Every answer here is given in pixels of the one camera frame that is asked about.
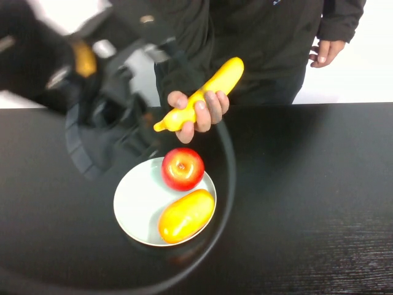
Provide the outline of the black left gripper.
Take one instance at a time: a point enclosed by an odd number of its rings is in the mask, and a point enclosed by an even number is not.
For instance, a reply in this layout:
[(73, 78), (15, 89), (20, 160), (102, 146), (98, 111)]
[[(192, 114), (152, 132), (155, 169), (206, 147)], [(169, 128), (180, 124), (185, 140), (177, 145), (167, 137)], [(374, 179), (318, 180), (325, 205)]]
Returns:
[(66, 113), (65, 140), (77, 170), (87, 179), (99, 178), (115, 163), (120, 146), (135, 159), (149, 159), (158, 152), (152, 127), (153, 115), (144, 97), (131, 86), (134, 73), (114, 57), (95, 55), (96, 71), (89, 77), (88, 124), (83, 106), (76, 103)]

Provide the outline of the person's right hand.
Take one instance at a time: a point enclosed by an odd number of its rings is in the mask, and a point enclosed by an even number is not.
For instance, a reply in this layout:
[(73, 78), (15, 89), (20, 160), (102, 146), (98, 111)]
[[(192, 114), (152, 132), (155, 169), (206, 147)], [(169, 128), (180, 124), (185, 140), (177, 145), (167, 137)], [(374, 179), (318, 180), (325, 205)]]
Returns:
[(230, 101), (223, 91), (204, 93), (204, 100), (194, 104), (196, 122), (186, 122), (182, 129), (176, 132), (180, 142), (189, 144), (193, 139), (195, 131), (207, 132), (211, 126), (218, 124), (223, 115), (228, 111)]

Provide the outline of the person's left hand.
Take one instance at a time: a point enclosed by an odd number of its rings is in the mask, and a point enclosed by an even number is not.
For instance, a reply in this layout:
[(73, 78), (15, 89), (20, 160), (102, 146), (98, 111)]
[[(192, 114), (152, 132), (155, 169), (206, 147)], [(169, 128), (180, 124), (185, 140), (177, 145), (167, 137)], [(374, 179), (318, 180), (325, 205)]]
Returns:
[(309, 54), (310, 67), (323, 68), (328, 66), (345, 48), (345, 45), (345, 41), (320, 40), (317, 45), (311, 48), (311, 53)]

